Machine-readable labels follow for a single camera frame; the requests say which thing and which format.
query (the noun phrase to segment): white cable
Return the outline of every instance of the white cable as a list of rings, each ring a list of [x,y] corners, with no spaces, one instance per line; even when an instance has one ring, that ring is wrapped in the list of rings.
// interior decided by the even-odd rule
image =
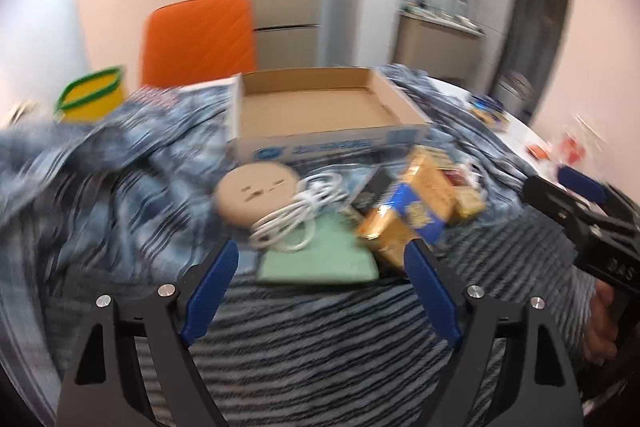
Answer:
[[[292,203],[256,221],[250,231],[252,248],[278,245],[281,250],[298,251],[308,245],[316,233],[316,216],[329,203],[346,198],[349,193],[342,188],[342,176],[337,172],[322,172],[298,182],[298,193]],[[295,245],[287,245],[282,239],[304,224],[305,235]]]

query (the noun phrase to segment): human hand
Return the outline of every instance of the human hand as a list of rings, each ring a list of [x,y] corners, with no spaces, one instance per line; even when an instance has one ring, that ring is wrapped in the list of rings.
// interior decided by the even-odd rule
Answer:
[[[618,325],[611,319],[608,308],[613,302],[613,288],[596,281],[596,292],[591,297],[591,317],[584,334],[584,356],[596,365],[614,359],[618,353],[614,341],[618,336]]]

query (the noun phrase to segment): blue striped fabric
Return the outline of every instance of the blue striped fabric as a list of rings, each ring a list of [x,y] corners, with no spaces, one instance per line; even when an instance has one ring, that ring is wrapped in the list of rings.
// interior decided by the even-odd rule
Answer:
[[[592,280],[571,267],[561,229],[521,206],[532,171],[424,74],[383,68],[433,119],[428,144],[481,166],[487,210],[444,234],[464,280],[514,300],[542,295],[575,360]],[[255,283],[255,253],[224,225],[211,195],[225,153],[226,87],[124,103],[95,126],[16,126],[0,133],[0,362],[47,427],[83,315],[101,293],[130,298],[177,280],[223,231],[241,259],[209,332],[191,347],[230,425],[408,425],[449,351],[406,280],[327,293]],[[372,165],[399,169],[407,147],[300,162],[334,165],[354,187]],[[140,358],[160,421],[171,418],[148,347]],[[497,375],[479,397],[481,419]]]

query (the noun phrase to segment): cardboard box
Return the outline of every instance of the cardboard box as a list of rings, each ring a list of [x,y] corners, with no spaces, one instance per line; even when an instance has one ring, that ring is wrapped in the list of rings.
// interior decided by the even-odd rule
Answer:
[[[420,143],[430,126],[398,87],[366,68],[238,75],[227,118],[229,140],[241,163]]]

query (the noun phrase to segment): door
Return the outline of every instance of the door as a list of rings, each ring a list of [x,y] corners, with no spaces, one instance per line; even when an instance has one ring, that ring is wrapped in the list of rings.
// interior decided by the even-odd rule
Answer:
[[[568,0],[516,0],[511,27],[495,80],[522,74],[533,88],[518,119],[528,123],[545,89],[566,15]]]

